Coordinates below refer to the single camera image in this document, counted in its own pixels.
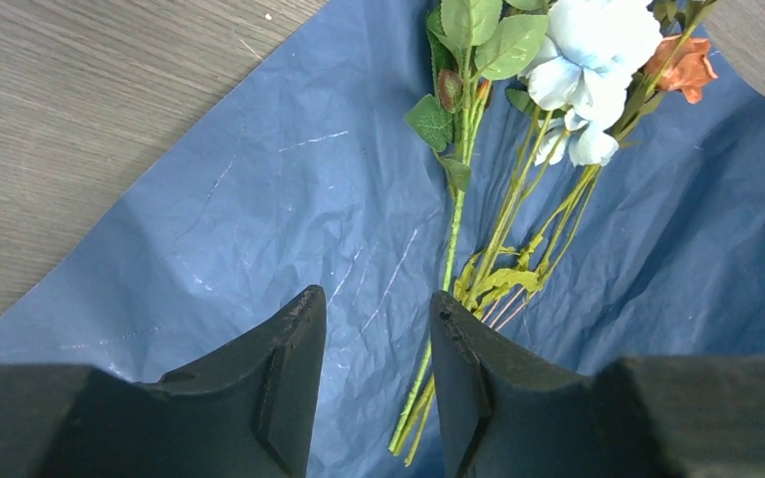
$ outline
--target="blue rose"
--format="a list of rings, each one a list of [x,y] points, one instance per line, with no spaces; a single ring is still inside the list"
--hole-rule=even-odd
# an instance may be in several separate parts
[[[626,88],[661,43],[650,0],[558,0],[547,38],[524,77],[544,110],[573,107],[603,131],[623,113]]]
[[[556,164],[568,152],[576,166],[605,166],[619,148],[616,139],[570,109],[563,119],[550,121],[535,153],[535,164],[542,164],[548,158],[550,164]]]

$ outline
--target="wooden table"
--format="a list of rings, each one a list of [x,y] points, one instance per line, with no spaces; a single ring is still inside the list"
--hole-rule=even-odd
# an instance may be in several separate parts
[[[324,3],[0,0],[0,314]],[[711,29],[765,93],[759,3]]]

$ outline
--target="orange flower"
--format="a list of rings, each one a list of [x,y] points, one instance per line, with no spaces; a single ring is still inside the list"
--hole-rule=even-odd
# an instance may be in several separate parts
[[[708,61],[711,42],[707,38],[688,38],[674,55],[680,40],[681,35],[664,38],[655,54],[643,66],[643,72],[654,77],[672,55],[656,86],[667,92],[681,90],[687,102],[695,105],[702,100],[702,87],[717,79]]]

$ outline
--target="blue paper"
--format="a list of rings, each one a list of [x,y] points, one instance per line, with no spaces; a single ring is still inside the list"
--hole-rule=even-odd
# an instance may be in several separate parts
[[[153,381],[328,294],[311,477],[441,476],[437,420],[411,468],[387,443],[426,337],[451,207],[404,122],[431,89],[429,2],[332,0],[212,109],[0,319],[0,363],[85,362]],[[594,193],[508,335],[593,373],[621,354],[765,354],[765,99],[721,55],[698,106],[670,95]],[[485,241],[525,121],[486,117],[459,267]],[[552,168],[514,237],[566,191]]]

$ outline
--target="petal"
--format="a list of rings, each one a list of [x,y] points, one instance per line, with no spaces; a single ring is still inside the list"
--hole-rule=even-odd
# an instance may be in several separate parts
[[[547,36],[571,62],[587,68],[607,64],[624,43],[607,15],[611,8],[589,0],[559,0],[550,8]]]
[[[618,142],[590,126],[582,134],[574,134],[568,144],[570,160],[576,166],[599,164],[605,166],[620,149]]]
[[[559,57],[529,74],[529,96],[542,109],[555,110],[567,104],[581,79],[582,70]]]
[[[578,131],[588,125],[588,120],[580,117],[576,109],[570,108],[564,117],[565,129],[568,131]]]
[[[701,53],[685,55],[674,72],[679,75],[683,85],[692,87],[704,87],[717,79],[708,57]]]
[[[557,127],[547,133],[544,139],[541,140],[541,144],[538,145],[538,150],[535,152],[535,165],[539,166],[547,160],[547,156],[550,157],[550,164],[556,164],[562,160],[567,151],[568,139],[566,135],[563,135],[564,129]],[[550,151],[556,148],[556,151],[550,156]]]
[[[684,93],[684,98],[688,103],[696,105],[702,101],[702,88],[699,87],[684,87],[681,89]]]
[[[711,53],[711,41],[707,38],[691,38],[689,40],[691,51],[707,55]]]
[[[596,73],[585,70],[583,85],[590,101],[587,104],[573,104],[574,111],[580,117],[590,121],[600,130],[605,130],[617,122],[626,108],[626,89],[622,83],[610,82]]]
[[[532,70],[535,70],[541,65],[544,65],[550,60],[555,60],[560,56],[561,54],[559,54],[559,50],[556,48],[556,44],[550,40],[550,37],[545,37],[544,43],[541,44],[541,50],[538,50],[538,54],[535,55],[535,59],[533,59],[532,62],[526,67],[526,69],[524,69],[523,75],[529,75]]]
[[[614,56],[614,61],[630,72],[635,72],[643,66],[663,40],[659,32],[661,24],[655,20],[652,12],[635,4],[633,8],[627,5],[630,0],[622,0],[623,11],[618,11],[615,5],[609,9],[620,17],[620,34],[625,40],[620,50]]]

